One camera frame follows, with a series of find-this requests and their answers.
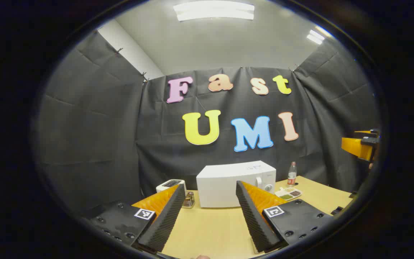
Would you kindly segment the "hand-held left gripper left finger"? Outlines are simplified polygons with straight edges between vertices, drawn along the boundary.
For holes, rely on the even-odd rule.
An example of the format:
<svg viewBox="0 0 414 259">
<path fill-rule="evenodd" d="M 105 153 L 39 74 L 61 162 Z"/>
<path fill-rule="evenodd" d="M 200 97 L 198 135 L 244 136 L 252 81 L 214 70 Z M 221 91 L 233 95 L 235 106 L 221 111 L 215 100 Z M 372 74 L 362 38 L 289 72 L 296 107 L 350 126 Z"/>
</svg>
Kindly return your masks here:
<svg viewBox="0 0 414 259">
<path fill-rule="evenodd" d="M 171 235 L 184 198 L 184 185 L 177 184 L 133 205 L 120 200 L 98 205 L 85 212 L 85 219 L 120 246 L 157 254 Z"/>
</svg>

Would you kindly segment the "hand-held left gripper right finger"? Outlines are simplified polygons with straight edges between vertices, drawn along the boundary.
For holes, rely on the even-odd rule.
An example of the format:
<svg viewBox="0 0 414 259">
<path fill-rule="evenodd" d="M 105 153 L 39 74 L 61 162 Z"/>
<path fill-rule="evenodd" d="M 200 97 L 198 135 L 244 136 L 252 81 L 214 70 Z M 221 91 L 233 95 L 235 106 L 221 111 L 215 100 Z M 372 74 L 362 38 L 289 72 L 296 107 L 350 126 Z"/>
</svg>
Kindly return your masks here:
<svg viewBox="0 0 414 259">
<path fill-rule="evenodd" d="M 235 195 L 258 252 L 293 245 L 335 219 L 302 199 L 285 201 L 244 181 L 236 181 Z"/>
</svg>

